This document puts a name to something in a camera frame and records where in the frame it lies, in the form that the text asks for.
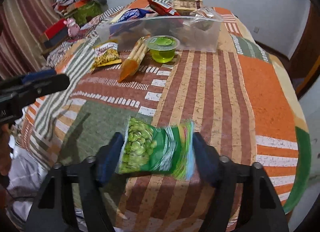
blanket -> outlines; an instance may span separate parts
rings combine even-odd
[[[137,0],[129,7],[146,5]],[[278,58],[259,47],[229,10],[215,10],[224,19],[215,53],[179,50],[167,64],[147,54],[123,83],[117,83],[119,65],[89,72],[99,40],[94,34],[82,40],[56,67],[70,77],[68,89],[28,108],[22,146],[48,169],[57,160],[77,163],[94,155],[114,131],[124,132],[128,115],[154,126],[193,119],[195,130],[221,155],[262,163],[285,212],[292,210],[310,169],[303,112]],[[241,193],[238,186],[228,230],[235,227]],[[197,231],[214,189],[198,173],[190,181],[114,174],[102,194],[113,225],[124,231]],[[76,186],[74,198],[81,207]]]

screw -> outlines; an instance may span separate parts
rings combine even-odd
[[[262,164],[261,164],[261,163],[258,163],[258,162],[254,162],[254,163],[253,163],[253,166],[254,166],[254,168],[256,168],[256,169],[262,169],[262,168],[263,168]]]
[[[87,157],[86,160],[87,160],[88,163],[93,163],[93,162],[96,161],[96,157],[95,156],[89,156],[89,157]]]
[[[62,164],[59,163],[59,162],[57,162],[57,163],[54,165],[54,168],[55,168],[55,169],[59,169],[59,168],[61,168],[61,167],[62,167]]]
[[[219,157],[219,160],[220,160],[221,162],[223,162],[223,163],[227,163],[227,162],[230,161],[229,157],[228,157],[228,156],[225,156],[225,155],[221,155],[221,156]]]

green jelly cup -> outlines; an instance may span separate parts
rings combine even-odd
[[[152,58],[159,63],[171,61],[179,45],[180,41],[177,38],[168,35],[153,36],[146,40]]]

blue snack package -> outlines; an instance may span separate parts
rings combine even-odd
[[[148,11],[148,10],[143,10],[139,8],[135,9],[130,9],[126,11],[120,19],[117,21],[118,22],[123,22],[123,21],[128,21],[128,20],[134,20],[134,19],[140,19],[146,16],[146,14],[153,14],[153,11]]]
[[[126,11],[119,18],[117,23],[124,22],[124,21],[131,21],[131,20],[134,21],[135,19],[140,19],[140,18],[146,17],[146,14],[153,14],[153,13],[154,13],[153,11],[143,10],[143,9],[139,9],[139,8],[130,9],[130,10]],[[129,32],[130,28],[137,26],[139,23],[141,23],[141,22],[132,22],[132,23],[127,23],[125,25],[113,25],[110,27],[110,37],[116,36],[123,31]]]

jelly cup lid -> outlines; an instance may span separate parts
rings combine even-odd
[[[153,50],[172,50],[180,45],[177,38],[168,35],[158,35],[150,37],[146,40],[146,46]]]

